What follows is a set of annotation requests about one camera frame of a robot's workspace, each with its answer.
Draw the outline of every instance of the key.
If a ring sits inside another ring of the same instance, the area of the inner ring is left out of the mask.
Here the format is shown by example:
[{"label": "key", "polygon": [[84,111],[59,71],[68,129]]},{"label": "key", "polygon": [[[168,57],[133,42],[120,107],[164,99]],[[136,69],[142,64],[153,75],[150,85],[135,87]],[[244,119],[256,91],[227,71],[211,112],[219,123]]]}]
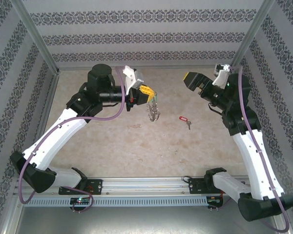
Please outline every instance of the key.
[{"label": "key", "polygon": [[187,125],[189,127],[189,130],[191,130],[190,125],[191,125],[191,121],[187,121]]}]

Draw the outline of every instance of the wallpaper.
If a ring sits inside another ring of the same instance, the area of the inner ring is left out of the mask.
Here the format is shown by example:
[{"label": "wallpaper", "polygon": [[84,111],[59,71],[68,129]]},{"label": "wallpaper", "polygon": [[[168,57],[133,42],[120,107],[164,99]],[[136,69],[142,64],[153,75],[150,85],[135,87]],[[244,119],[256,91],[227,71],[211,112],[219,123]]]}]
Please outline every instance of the wallpaper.
[{"label": "wallpaper", "polygon": [[34,142],[52,79],[10,1],[0,0],[0,224],[17,178],[9,157]]},{"label": "wallpaper", "polygon": [[262,1],[23,2],[59,68],[77,70],[230,63]]},{"label": "wallpaper", "polygon": [[[242,65],[272,166],[286,193],[293,195],[293,0],[274,3]],[[293,208],[288,214],[293,226]]]}]

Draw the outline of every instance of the red key tag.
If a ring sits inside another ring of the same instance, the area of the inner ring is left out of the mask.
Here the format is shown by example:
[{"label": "red key tag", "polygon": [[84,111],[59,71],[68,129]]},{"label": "red key tag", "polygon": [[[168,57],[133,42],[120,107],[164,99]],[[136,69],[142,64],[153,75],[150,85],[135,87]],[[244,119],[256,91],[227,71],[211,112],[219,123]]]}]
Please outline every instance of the red key tag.
[{"label": "red key tag", "polygon": [[187,120],[188,120],[186,117],[183,117],[183,116],[180,116],[179,119],[184,121],[184,122],[187,122]]}]

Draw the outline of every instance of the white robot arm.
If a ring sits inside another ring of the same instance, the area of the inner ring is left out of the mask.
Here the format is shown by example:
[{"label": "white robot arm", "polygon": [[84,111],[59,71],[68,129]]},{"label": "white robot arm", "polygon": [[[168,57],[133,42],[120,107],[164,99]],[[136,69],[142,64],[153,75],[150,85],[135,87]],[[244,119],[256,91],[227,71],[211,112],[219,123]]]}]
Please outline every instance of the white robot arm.
[{"label": "white robot arm", "polygon": [[[246,186],[234,179],[223,168],[208,170],[205,175],[205,185],[208,189],[218,189],[228,194],[238,203],[239,210],[247,221],[278,215],[281,210],[276,196],[280,198],[279,201],[282,202],[285,210],[293,206],[293,196],[284,194],[284,190],[277,181],[263,144],[258,117],[247,106],[251,90],[247,77],[242,76],[242,92],[239,93],[238,74],[229,75],[229,73],[229,65],[217,64],[214,74],[218,77],[215,81],[203,74],[188,72],[184,77],[184,83],[192,91],[198,87],[199,95],[209,101],[209,108],[221,115],[223,124],[240,149],[251,186]],[[245,115],[242,114],[240,104],[244,105]],[[222,112],[211,107],[218,107]],[[243,116],[247,116],[249,126]],[[261,152],[258,151],[254,140],[258,143]],[[272,179],[273,188],[267,173]],[[199,184],[193,179],[189,180],[189,187],[192,190],[198,190],[196,187]]]},{"label": "white robot arm", "polygon": [[[16,151],[11,155],[11,161],[20,173],[36,146],[54,127],[58,126],[58,129],[42,142],[24,171],[23,178],[37,193],[42,193],[51,186],[77,187],[82,191],[84,190],[86,183],[82,180],[86,180],[86,177],[78,169],[59,169],[49,165],[56,153],[90,120],[76,119],[62,124],[63,121],[74,117],[94,117],[105,107],[103,103],[113,102],[117,104],[122,101],[121,87],[115,86],[111,72],[112,69],[108,65],[95,65],[88,73],[87,83],[84,83],[79,92],[72,96],[66,104],[66,109],[63,110],[61,116],[50,129],[23,153]],[[134,69],[128,66],[125,66],[123,73],[126,75],[125,103],[127,111],[130,111],[135,104],[147,103],[149,99],[154,97],[155,92],[142,85],[141,74],[136,73]]]}]

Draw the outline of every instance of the white bracket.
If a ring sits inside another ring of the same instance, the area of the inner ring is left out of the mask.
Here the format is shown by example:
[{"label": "white bracket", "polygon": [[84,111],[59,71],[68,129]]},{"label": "white bracket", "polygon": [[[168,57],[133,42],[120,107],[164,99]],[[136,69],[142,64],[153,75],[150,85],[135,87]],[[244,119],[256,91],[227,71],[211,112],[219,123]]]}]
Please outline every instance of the white bracket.
[{"label": "white bracket", "polygon": [[129,94],[129,90],[131,88],[139,89],[139,87],[144,82],[142,78],[142,74],[135,72],[129,66],[125,66],[125,68],[123,69],[123,73],[126,75],[126,78],[125,78],[126,95]]},{"label": "white bracket", "polygon": [[214,80],[214,82],[212,84],[217,85],[220,88],[225,88],[225,85],[228,80],[229,72],[230,72],[230,65],[216,64],[215,69],[214,69],[214,75],[217,78]]}]

